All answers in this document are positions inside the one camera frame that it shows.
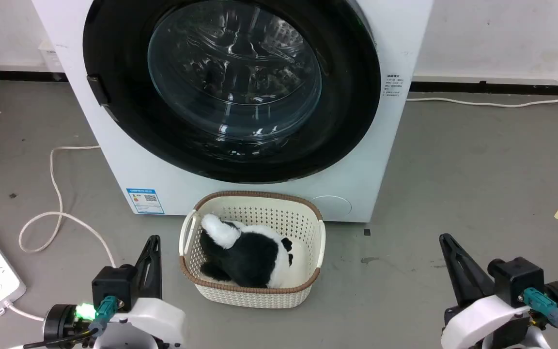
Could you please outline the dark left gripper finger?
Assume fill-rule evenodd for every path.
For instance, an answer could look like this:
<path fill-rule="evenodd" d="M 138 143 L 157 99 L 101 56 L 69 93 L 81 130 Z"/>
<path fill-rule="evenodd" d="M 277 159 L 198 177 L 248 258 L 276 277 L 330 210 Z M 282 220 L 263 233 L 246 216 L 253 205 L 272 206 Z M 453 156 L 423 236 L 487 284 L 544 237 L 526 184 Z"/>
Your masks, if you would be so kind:
<path fill-rule="evenodd" d="M 148 281 L 148 274 L 152 268 L 152 241 L 147 240 L 138 259 L 135 267 L 137 268 L 137 296 L 138 298 L 144 297 L 146 283 Z"/>
<path fill-rule="evenodd" d="M 160 236 L 150 236 L 151 265 L 149 270 L 149 292 L 153 298 L 162 299 L 162 251 Z"/>

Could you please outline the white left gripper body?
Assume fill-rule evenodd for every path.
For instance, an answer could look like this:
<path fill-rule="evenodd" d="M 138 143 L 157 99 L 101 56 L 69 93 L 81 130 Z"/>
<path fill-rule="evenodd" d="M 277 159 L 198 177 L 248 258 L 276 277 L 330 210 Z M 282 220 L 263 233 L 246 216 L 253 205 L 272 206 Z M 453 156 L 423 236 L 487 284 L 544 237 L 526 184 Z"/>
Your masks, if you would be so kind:
<path fill-rule="evenodd" d="M 186 314 L 157 298 L 139 298 L 117 312 L 95 341 L 95 349 L 184 349 Z"/>

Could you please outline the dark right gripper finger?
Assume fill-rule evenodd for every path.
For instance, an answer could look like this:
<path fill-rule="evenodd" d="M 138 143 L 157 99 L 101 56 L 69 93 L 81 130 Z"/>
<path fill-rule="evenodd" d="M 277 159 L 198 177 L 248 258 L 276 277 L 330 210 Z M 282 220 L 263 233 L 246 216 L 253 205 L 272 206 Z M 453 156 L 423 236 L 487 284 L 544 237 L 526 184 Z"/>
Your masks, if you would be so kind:
<path fill-rule="evenodd" d="M 472 302 L 474 293 L 471 278 L 464 270 L 469 255 L 451 234 L 441 234 L 439 242 L 457 304 L 466 307 Z"/>
<path fill-rule="evenodd" d="M 467 276 L 471 278 L 473 284 L 474 293 L 471 302 L 473 303 L 477 300 L 492 296 L 494 294 L 494 281 L 470 255 L 469 258 L 470 260 L 467 261 L 464 270 Z"/>

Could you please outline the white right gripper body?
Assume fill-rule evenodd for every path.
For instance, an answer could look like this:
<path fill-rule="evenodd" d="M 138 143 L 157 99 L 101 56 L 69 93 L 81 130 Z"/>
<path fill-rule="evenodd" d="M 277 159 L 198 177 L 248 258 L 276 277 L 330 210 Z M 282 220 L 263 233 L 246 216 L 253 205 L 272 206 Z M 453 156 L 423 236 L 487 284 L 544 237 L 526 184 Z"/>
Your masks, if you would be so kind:
<path fill-rule="evenodd" d="M 528 319 L 530 307 L 513 308 L 496 295 L 477 300 L 452 318 L 441 334 L 443 349 L 494 349 L 495 331 L 512 320 Z"/>

